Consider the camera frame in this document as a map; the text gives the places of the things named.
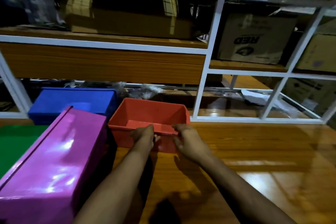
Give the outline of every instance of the hand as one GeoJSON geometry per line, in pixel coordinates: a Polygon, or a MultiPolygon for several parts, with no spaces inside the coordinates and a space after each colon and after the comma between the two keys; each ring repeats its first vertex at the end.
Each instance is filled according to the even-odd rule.
{"type": "Polygon", "coordinates": [[[134,142],[141,140],[142,142],[149,144],[151,149],[154,147],[154,143],[161,137],[154,134],[154,126],[151,124],[145,128],[133,129],[130,133],[130,137],[134,142]]]}
{"type": "Polygon", "coordinates": [[[178,150],[187,159],[201,165],[213,155],[208,145],[198,135],[196,129],[186,124],[176,124],[172,127],[182,135],[182,141],[174,137],[174,142],[178,150]]]}

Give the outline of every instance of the person's left hand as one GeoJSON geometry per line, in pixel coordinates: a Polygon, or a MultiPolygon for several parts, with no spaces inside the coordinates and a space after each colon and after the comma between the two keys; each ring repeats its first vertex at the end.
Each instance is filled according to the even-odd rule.
{"type": "Polygon", "coordinates": [[[133,138],[135,143],[141,140],[145,143],[149,143],[152,148],[154,147],[154,143],[161,138],[154,134],[154,126],[152,124],[145,128],[136,128],[132,130],[130,137],[133,138]]]}

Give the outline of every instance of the blue plastic bin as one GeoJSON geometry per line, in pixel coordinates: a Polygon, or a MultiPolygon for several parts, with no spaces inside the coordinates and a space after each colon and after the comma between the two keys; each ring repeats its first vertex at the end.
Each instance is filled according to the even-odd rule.
{"type": "Polygon", "coordinates": [[[68,106],[111,118],[117,109],[113,89],[44,87],[28,115],[35,125],[50,125],[68,106]]]}

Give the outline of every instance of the white metal shelf frame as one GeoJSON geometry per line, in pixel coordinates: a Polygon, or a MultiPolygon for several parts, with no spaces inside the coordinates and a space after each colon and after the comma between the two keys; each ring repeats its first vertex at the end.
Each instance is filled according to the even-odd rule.
{"type": "MultiPolygon", "coordinates": [[[[275,100],[279,97],[283,86],[285,85],[288,78],[311,78],[311,79],[325,79],[325,80],[336,80],[336,76],[325,76],[325,75],[314,75],[314,74],[299,74],[293,73],[293,68],[295,67],[297,61],[302,55],[304,49],[306,48],[311,36],[313,35],[316,27],[318,26],[322,16],[325,14],[327,8],[331,8],[335,5],[336,1],[330,0],[254,0],[254,1],[266,1],[272,3],[278,3],[282,5],[300,5],[300,6],[313,6],[320,7],[315,12],[314,18],[307,27],[304,35],[302,36],[300,42],[298,43],[291,60],[289,61],[289,67],[287,67],[287,72],[262,72],[262,71],[245,71],[245,70],[225,70],[225,69],[210,69],[210,61],[213,52],[214,42],[216,39],[216,34],[221,19],[221,12],[223,9],[225,0],[218,0],[216,4],[215,14],[212,21],[211,31],[209,34],[209,42],[207,49],[200,48],[179,48],[179,47],[168,47],[168,46],[156,46],[156,45],[144,45],[144,44],[122,44],[122,43],[106,43],[106,42],[96,42],[96,41],[83,41],[83,40],[69,40],[69,39],[53,39],[53,38],[42,38],[42,37],[25,37],[25,36],[11,36],[11,35],[1,35],[0,42],[11,42],[11,43],[25,43],[25,44],[45,44],[45,45],[56,45],[56,46],[71,46],[71,47],[88,47],[88,48],[111,48],[120,50],[134,50],[134,51],[153,51],[153,52],[171,52],[171,53],[184,53],[184,54],[200,54],[206,55],[205,63],[202,71],[201,81],[198,87],[197,97],[195,100],[194,114],[191,117],[192,121],[205,121],[205,122],[240,122],[240,123],[294,123],[294,124],[325,124],[336,112],[336,101],[324,114],[324,116],[318,119],[319,116],[314,114],[316,119],[292,119],[292,118],[267,118],[269,112],[271,111],[275,100]],[[234,75],[234,79],[230,85],[230,89],[234,88],[235,79],[238,75],[255,75],[255,76],[273,76],[281,77],[282,81],[277,85],[275,90],[272,91],[272,95],[265,106],[262,115],[259,118],[252,117],[202,117],[198,116],[199,107],[202,99],[202,94],[204,91],[204,84],[206,76],[208,74],[231,74],[234,75]]],[[[31,106],[31,102],[27,97],[27,93],[23,86],[18,80],[16,80],[11,73],[8,65],[6,64],[3,56],[0,57],[1,76],[4,78],[4,82],[8,87],[15,103],[19,107],[21,117],[27,117],[27,112],[31,106]]]]}

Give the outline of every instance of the forearm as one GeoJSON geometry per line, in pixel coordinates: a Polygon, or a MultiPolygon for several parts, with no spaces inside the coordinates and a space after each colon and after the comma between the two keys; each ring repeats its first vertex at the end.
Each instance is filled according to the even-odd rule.
{"type": "Polygon", "coordinates": [[[151,151],[142,138],[86,201],[74,223],[113,223],[124,221],[151,151]]]}
{"type": "Polygon", "coordinates": [[[204,158],[200,164],[241,223],[295,223],[216,156],[204,158]]]}

